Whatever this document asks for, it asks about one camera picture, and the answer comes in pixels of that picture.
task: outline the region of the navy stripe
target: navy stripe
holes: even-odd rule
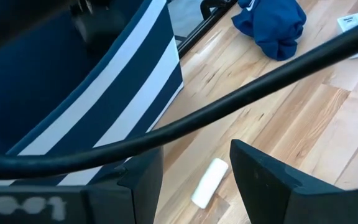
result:
[[[107,64],[117,53],[120,46],[134,30],[135,26],[143,17],[151,2],[152,0],[143,0],[143,3],[140,5],[128,25],[126,25],[126,28],[120,33],[118,38],[112,44],[111,48],[103,56],[99,63],[92,69],[92,71],[90,71],[89,75],[84,79],[84,81],[81,82],[81,84],[42,122],[36,125],[35,128],[33,128],[10,151],[8,151],[8,154],[17,155],[20,153],[21,150],[23,150],[32,141],[34,141],[34,139],[36,139],[41,133],[43,133],[91,85],[93,80],[95,80],[95,78],[98,77],[99,74],[104,70],[104,68],[106,68]]]
[[[160,13],[150,33],[109,88],[74,127],[47,153],[71,154],[90,150],[110,128],[145,83],[172,40],[167,7]],[[64,175],[44,179],[18,180],[13,185],[57,185]]]
[[[170,75],[168,81],[164,84],[163,88],[158,93],[157,97],[154,99],[153,103],[149,106],[141,119],[136,123],[134,129],[132,129],[132,131],[128,134],[127,138],[144,134],[150,128],[150,126],[157,119],[161,111],[167,105],[173,94],[179,88],[181,83],[182,77],[179,63]],[[99,170],[99,172],[92,178],[90,184],[95,183],[100,180],[100,178],[111,174],[112,170],[114,170],[116,166],[117,164],[109,164],[103,166]]]

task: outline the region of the black object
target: black object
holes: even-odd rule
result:
[[[240,140],[232,140],[230,159],[252,224],[358,224],[358,190],[341,190]]]
[[[211,8],[215,7],[228,7],[233,0],[203,0],[200,4],[201,14],[203,19],[207,20],[212,16]]]
[[[128,23],[123,13],[114,7],[114,2],[80,0],[71,7],[73,22],[89,54],[97,62]]]
[[[87,186],[0,187],[0,223],[151,224],[162,159],[153,149]]]
[[[101,166],[141,154],[178,139],[358,53],[358,26],[242,86],[198,111],[137,138],[62,156],[0,156],[0,179],[45,177]]]

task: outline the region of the hardwood floor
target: hardwood floor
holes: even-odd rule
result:
[[[336,19],[358,12],[358,0],[299,0],[308,15],[296,55],[336,35]],[[185,88],[157,126],[191,113],[282,65],[265,57],[231,17],[181,60]],[[156,223],[250,223],[232,171],[205,210],[190,197],[213,158],[229,161],[241,139],[343,189],[358,188],[358,58],[345,60],[165,146]]]

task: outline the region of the white stripe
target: white stripe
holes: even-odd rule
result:
[[[168,107],[171,105],[172,101],[178,96],[179,92],[181,89],[183,89],[183,82],[179,85],[179,87],[177,88],[177,90],[174,92],[174,94],[172,95],[172,97],[169,99],[167,105],[165,105],[164,109],[161,111],[161,113],[159,114],[159,116],[155,119],[155,121],[152,123],[152,125],[148,128],[148,130],[146,132],[151,131],[154,126],[157,124],[157,122],[160,120],[160,118],[162,117],[162,115],[166,112],[166,110],[168,109]],[[132,157],[127,158],[124,162],[126,163],[128,160],[132,159]]]
[[[251,11],[251,10],[252,10],[252,8],[254,7],[254,3],[255,3],[255,0],[252,0],[252,1],[249,3],[249,5],[248,5],[248,7],[247,7],[247,10],[248,10],[248,11]]]
[[[153,0],[134,30],[120,46],[106,68],[91,85],[42,134],[32,141],[19,156],[45,155],[97,102],[128,61],[136,53],[160,15],[165,0]],[[15,180],[0,180],[0,185],[11,185]]]
[[[172,38],[146,82],[95,147],[121,141],[127,137],[160,93],[178,63],[177,46],[175,38]],[[100,168],[102,166],[68,174],[58,185],[86,185]]]

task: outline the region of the navy and white striped fabric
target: navy and white striped fabric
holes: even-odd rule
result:
[[[8,154],[70,154],[145,133],[182,88],[166,1],[144,0],[86,79]],[[86,185],[116,166],[0,185]]]

